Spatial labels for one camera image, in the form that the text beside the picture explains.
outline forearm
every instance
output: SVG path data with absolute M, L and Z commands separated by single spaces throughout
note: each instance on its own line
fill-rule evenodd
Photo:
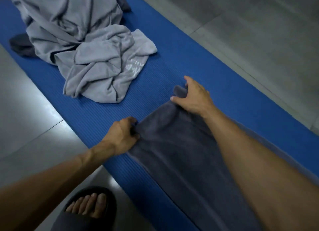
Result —
M 268 229 L 304 230 L 318 225 L 317 186 L 217 108 L 203 118 L 245 199 Z
M 34 230 L 53 209 L 114 151 L 97 151 L 95 146 L 44 172 L 0 190 L 3 230 Z

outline gray towel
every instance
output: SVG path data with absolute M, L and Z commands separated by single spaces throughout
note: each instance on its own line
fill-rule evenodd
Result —
M 140 30 L 119 25 L 116 0 L 12 0 L 36 55 L 57 65 L 63 93 L 119 103 L 148 56 L 157 52 Z
M 187 90 L 175 87 L 174 94 L 186 97 Z M 290 156 L 237 124 L 318 184 L 317 177 Z M 169 101 L 142 120 L 135 131 L 141 140 L 129 154 L 200 230 L 261 230 L 201 117 Z

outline blue yoga mat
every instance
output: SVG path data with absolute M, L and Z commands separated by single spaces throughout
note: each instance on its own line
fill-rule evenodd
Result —
M 143 0 L 127 0 L 133 12 L 126 26 L 140 29 L 156 45 L 120 104 L 100 104 L 84 97 L 62 95 L 64 79 L 58 69 L 39 59 L 11 51 L 9 39 L 25 32 L 18 10 L 0 0 L 0 43 L 37 85 L 79 138 L 90 148 L 115 120 L 134 116 L 139 121 L 169 100 L 174 85 L 189 75 L 210 91 L 215 104 L 231 118 L 273 142 L 319 176 L 319 137 L 293 119 L 272 100 L 166 20 Z M 157 230 L 197 230 L 145 170 L 128 155 L 110 159 L 105 168 Z

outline right hand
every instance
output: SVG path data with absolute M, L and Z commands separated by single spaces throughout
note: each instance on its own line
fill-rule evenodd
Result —
M 188 86 L 186 98 L 171 97 L 172 102 L 191 113 L 201 116 L 215 108 L 209 92 L 201 84 L 188 76 L 184 76 L 184 79 L 187 81 L 186 86 Z

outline black slide sandal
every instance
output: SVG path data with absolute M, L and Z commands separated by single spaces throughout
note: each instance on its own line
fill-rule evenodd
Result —
M 87 215 L 67 213 L 65 210 L 72 202 L 80 197 L 85 197 L 96 193 L 97 195 L 104 193 L 106 195 L 106 208 L 101 218 L 92 218 Z M 91 186 L 82 189 L 75 194 L 64 206 L 61 213 L 54 222 L 51 231 L 88 231 L 88 230 L 111 230 L 116 215 L 116 199 L 114 194 L 107 188 L 99 186 Z

